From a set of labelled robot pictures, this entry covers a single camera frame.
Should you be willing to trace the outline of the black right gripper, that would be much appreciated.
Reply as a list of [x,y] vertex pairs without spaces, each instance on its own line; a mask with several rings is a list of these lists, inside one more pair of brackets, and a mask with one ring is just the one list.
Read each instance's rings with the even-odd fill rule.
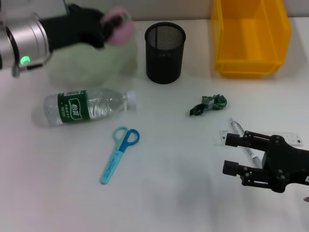
[[245,131],[243,136],[228,133],[225,145],[266,151],[266,164],[272,174],[267,170],[224,161],[223,174],[239,175],[243,186],[283,193],[289,184],[309,184],[309,152],[290,146],[279,135],[267,136],[251,131]]

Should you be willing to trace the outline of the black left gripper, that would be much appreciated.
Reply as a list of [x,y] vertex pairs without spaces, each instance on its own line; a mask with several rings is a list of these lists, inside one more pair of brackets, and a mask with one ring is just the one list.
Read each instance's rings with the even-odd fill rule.
[[92,8],[68,5],[68,14],[41,19],[48,39],[51,52],[72,45],[86,43],[94,48],[103,48],[113,35],[115,26],[123,23],[121,15],[107,15],[103,18],[103,33],[101,19],[104,13]]

